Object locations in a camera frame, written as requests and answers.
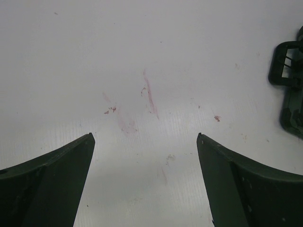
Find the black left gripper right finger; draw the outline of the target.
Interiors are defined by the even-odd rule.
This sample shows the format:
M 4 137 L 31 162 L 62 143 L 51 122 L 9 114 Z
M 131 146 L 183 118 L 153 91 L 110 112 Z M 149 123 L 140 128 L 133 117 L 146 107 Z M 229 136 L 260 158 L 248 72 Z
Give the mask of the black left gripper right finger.
M 198 134 L 197 151 L 216 227 L 301 227 L 303 177 Z

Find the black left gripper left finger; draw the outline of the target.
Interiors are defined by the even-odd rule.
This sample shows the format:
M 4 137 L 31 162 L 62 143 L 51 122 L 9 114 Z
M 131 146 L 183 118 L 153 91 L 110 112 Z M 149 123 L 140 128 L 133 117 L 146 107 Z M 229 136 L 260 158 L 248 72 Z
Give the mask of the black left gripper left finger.
M 0 171 L 2 227 L 72 227 L 95 147 L 92 133 Z

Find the black poker set case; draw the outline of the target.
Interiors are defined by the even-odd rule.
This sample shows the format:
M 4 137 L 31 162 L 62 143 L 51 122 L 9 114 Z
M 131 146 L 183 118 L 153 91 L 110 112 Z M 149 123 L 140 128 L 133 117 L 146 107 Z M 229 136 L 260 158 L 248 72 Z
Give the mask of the black poker set case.
M 297 39 L 279 44 L 273 53 L 268 80 L 274 86 L 285 87 L 280 114 L 282 128 L 303 138 L 303 29 Z

